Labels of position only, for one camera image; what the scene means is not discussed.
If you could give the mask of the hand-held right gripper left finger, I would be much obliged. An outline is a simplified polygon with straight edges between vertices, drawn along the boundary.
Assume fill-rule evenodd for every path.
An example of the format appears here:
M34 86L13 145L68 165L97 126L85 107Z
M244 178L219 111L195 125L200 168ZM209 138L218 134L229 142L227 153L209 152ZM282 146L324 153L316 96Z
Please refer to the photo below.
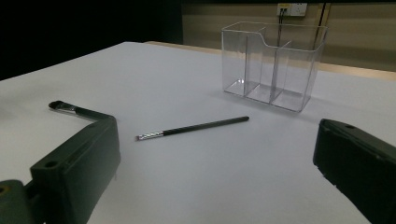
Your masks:
M86 224L120 164L117 122L92 123L31 167L47 224Z

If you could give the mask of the white wall socket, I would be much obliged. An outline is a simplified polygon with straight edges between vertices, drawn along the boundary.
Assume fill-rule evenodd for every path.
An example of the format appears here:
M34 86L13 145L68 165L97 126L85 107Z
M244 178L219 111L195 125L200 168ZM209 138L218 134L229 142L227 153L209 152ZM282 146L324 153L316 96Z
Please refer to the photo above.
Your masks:
M277 5L277 16L304 17L307 3L279 3Z

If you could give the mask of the clear acrylic compartment organizer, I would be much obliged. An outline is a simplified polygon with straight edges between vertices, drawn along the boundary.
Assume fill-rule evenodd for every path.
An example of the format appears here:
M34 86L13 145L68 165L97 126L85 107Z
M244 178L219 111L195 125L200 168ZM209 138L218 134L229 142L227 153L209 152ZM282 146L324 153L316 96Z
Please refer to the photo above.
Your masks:
M222 89L293 112L311 98L326 39L316 26L240 21L221 30Z

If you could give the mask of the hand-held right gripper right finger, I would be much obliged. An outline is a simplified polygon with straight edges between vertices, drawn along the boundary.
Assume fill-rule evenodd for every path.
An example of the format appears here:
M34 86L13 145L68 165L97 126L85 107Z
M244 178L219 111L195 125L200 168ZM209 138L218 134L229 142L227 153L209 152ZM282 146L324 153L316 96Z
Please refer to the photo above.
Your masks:
M396 147L355 126L322 119L313 163L372 224L396 224Z

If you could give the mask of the vertical wooden wall strip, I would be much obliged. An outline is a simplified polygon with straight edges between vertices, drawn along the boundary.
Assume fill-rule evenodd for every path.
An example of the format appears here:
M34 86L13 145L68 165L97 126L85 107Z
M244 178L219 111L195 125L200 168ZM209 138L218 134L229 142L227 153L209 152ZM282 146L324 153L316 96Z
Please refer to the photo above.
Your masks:
M317 50L321 43L326 39L326 34L328 31L328 18L329 18L329 13L331 9L331 4L330 3L319 3L318 4L318 10L317 10L317 16L315 20L315 38L314 38L314 44L312 49Z

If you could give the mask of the white topped wooden table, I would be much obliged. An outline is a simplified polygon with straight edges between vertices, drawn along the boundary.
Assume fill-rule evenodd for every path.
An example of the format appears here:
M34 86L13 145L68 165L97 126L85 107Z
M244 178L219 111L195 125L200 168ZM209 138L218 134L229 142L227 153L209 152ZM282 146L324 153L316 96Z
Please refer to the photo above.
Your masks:
M86 125L50 110L56 100L118 122L120 166L89 224L369 224L314 165L318 123L396 146L395 72L322 64L294 113L226 93L215 49L125 42L0 81L0 181L29 181L33 164Z

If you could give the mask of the thin black silver-ferrule makeup brush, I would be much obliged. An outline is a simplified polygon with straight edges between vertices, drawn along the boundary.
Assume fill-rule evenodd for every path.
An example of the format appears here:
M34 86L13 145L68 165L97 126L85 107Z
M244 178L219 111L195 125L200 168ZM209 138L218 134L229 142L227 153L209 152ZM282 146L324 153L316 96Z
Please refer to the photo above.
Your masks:
M174 134L179 134L179 133L188 133L188 132L194 132L194 131L199 131L199 130L203 130L203 129L209 129L209 128L214 128L214 127L219 127L219 126L224 126L224 125L230 125L230 124L235 124L235 123L239 123L239 122L245 122L248 120L249 120L248 116L238 117L238 118L233 118L233 119L217 120L217 121L212 121L212 122L207 122L207 123L202 123L202 124L195 124L195 125L186 126L186 127L179 127L179 128L170 129L170 130L163 130L163 131L158 131L158 132L153 132L153 133L139 134L134 139L135 139L135 141L143 141L143 140L148 140L148 139L157 138L157 137L163 137L163 136L174 135Z

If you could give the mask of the black flat-bristle makeup brush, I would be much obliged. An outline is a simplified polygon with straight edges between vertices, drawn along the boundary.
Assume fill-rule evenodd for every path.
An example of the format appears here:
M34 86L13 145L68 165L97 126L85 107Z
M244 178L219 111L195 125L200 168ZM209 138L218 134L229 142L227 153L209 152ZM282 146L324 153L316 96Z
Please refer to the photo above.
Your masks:
M57 111L71 112L76 115L82 116L83 118L88 118L88 119L100 120L100 119L110 118L110 115L108 114L92 111L90 109L82 108L76 105L71 105L63 101L51 102L49 103L49 108Z

